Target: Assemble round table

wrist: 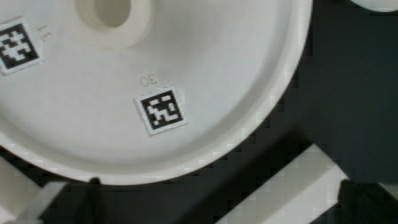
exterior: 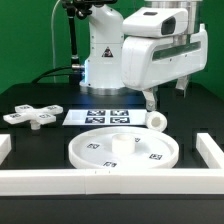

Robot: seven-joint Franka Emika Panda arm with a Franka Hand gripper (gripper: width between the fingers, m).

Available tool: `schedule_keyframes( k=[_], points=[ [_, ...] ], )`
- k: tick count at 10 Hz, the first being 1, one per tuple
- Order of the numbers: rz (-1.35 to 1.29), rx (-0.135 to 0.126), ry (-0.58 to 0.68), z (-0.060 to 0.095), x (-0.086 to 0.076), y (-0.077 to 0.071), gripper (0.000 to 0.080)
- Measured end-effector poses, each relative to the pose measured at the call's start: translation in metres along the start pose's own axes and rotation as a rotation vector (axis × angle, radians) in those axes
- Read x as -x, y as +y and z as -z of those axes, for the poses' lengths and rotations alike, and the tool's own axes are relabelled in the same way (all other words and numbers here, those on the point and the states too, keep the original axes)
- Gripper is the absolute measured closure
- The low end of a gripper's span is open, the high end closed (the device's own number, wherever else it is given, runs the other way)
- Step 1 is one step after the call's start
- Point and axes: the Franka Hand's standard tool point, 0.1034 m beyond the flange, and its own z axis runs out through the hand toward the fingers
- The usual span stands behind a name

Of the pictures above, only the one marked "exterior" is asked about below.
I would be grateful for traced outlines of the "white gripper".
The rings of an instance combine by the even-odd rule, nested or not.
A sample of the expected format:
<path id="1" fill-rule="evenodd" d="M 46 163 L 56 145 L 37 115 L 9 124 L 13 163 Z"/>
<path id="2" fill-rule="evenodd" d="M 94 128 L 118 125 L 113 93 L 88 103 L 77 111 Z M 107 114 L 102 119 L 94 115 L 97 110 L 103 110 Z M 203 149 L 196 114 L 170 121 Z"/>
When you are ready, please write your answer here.
<path id="1" fill-rule="evenodd" d="M 189 83 L 186 75 L 203 70 L 207 63 L 208 35 L 204 24 L 190 36 L 188 45 L 174 46 L 173 40 L 127 37 L 123 44 L 122 81 L 130 89 L 145 90 L 148 111 L 155 111 L 157 105 L 156 90 L 151 87 L 177 79 L 176 89 L 185 91 Z"/>

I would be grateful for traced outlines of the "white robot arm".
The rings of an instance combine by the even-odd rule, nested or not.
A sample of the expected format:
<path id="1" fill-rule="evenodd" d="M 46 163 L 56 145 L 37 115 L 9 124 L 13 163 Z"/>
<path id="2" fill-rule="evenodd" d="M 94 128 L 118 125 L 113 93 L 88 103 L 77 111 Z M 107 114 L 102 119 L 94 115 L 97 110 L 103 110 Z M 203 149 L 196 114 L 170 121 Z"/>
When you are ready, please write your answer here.
<path id="1" fill-rule="evenodd" d="M 144 0 L 127 18 L 105 3 L 91 7 L 90 55 L 80 87 L 98 95 L 141 91 L 149 111 L 157 87 L 175 80 L 185 91 L 189 76 L 207 62 L 208 35 L 199 21 L 202 0 Z"/>

